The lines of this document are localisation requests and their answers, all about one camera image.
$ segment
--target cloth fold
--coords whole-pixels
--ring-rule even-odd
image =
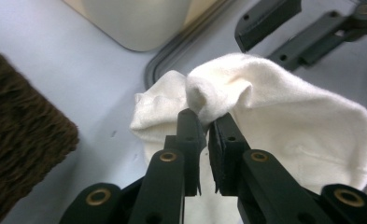
[[[332,183],[357,189],[367,183],[367,110],[266,59],[229,54],[196,67],[187,77],[171,71],[150,90],[137,94],[131,129],[145,141],[148,159],[162,149],[167,134],[176,134],[177,113],[187,107],[205,127],[230,112],[252,148],[273,153],[302,186],[314,192]],[[214,185],[205,154],[201,158],[204,192],[213,191],[206,186]],[[233,199],[205,195],[195,201],[187,203],[196,207],[186,211],[187,223],[239,220],[232,211]],[[204,209],[216,202],[220,210],[208,213],[211,220],[201,217],[204,211],[197,201],[208,206]]]

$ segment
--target white table surface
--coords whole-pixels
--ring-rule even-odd
[[[144,70],[157,50],[123,48],[62,0],[0,0],[0,53],[76,123],[80,138],[3,224],[58,223],[89,185],[124,188],[144,174],[142,143],[129,124],[134,94],[145,91]],[[356,100],[354,93],[346,95]]]

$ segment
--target brown mat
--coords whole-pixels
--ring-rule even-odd
[[[0,221],[77,142],[76,125],[0,55]]]

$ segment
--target white towel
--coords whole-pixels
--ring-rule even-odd
[[[314,192],[367,183],[367,110],[266,59],[235,53],[187,77],[171,71],[135,100],[131,129],[145,142],[148,160],[167,134],[176,134],[177,113],[189,107],[205,127],[230,112],[252,148],[273,153]],[[204,194],[186,199],[185,223],[236,223],[236,199],[213,194],[207,149],[200,163]]]

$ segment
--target folded cloth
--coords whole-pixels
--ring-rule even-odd
[[[252,148],[273,153],[314,192],[331,183],[357,189],[367,183],[367,110],[266,59],[234,53],[187,78],[171,71],[135,100],[131,129],[145,142],[148,160],[167,134],[176,134],[177,113],[189,107],[205,128],[231,113]],[[206,194],[214,186],[206,150],[200,163],[204,195],[187,199],[185,221],[236,223],[234,199]]]

